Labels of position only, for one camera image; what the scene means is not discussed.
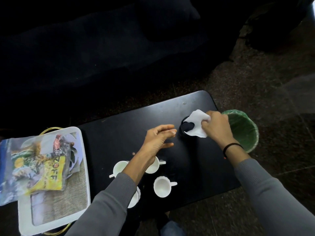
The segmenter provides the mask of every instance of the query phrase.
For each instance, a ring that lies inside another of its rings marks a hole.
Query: gray sweatshirt
[[[250,196],[267,235],[315,235],[315,216],[254,159],[242,161],[235,174]],[[66,236],[116,236],[122,228],[136,184],[124,173],[98,193]]]

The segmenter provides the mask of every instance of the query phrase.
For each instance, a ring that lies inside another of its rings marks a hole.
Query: green trash bin
[[[227,110],[222,114],[229,116],[229,123],[233,137],[242,145],[244,150],[249,153],[258,144],[259,133],[257,125],[239,110]]]

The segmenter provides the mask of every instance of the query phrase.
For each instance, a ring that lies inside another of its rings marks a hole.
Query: white teacup
[[[117,162],[114,166],[113,174],[111,174],[109,178],[116,177],[118,173],[122,172],[125,169],[128,163],[129,161],[125,160]]]
[[[153,164],[148,167],[148,169],[146,170],[146,173],[148,174],[155,173],[159,169],[160,165],[163,165],[163,164],[166,164],[166,161],[159,160],[157,157],[155,157]]]
[[[167,177],[158,177],[155,179],[153,189],[158,197],[164,198],[171,193],[172,186],[177,185],[177,182],[171,182]]]
[[[131,199],[131,201],[130,201],[130,203],[129,203],[128,209],[134,207],[134,206],[139,202],[139,200],[140,200],[140,195],[141,195],[140,189],[139,189],[139,187],[137,186],[137,191],[136,191],[136,193],[134,194],[134,196],[132,197],[132,199]]]

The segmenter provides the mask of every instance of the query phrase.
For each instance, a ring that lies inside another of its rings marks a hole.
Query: tile floor
[[[251,156],[315,213],[315,105],[309,107],[309,101],[315,103],[315,26],[303,21],[268,53],[238,39],[230,59],[202,78],[170,82],[71,116],[69,125],[206,90],[219,110],[242,110],[257,123],[260,142]],[[4,235],[19,235],[16,209],[16,203],[0,208]],[[242,187],[172,211],[170,216],[187,235],[263,235]],[[154,221],[142,222],[137,235],[157,235]]]

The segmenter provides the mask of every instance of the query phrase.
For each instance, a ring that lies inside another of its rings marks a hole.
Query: hand
[[[203,120],[201,127],[209,137],[218,143],[221,149],[230,143],[238,143],[233,138],[228,115],[217,111],[208,111],[206,114],[211,117],[210,122]]]
[[[153,164],[155,156],[160,149],[174,146],[174,143],[164,143],[167,138],[175,137],[177,130],[173,128],[174,125],[168,124],[160,125],[147,131],[144,143],[138,153],[149,158],[149,166]]]

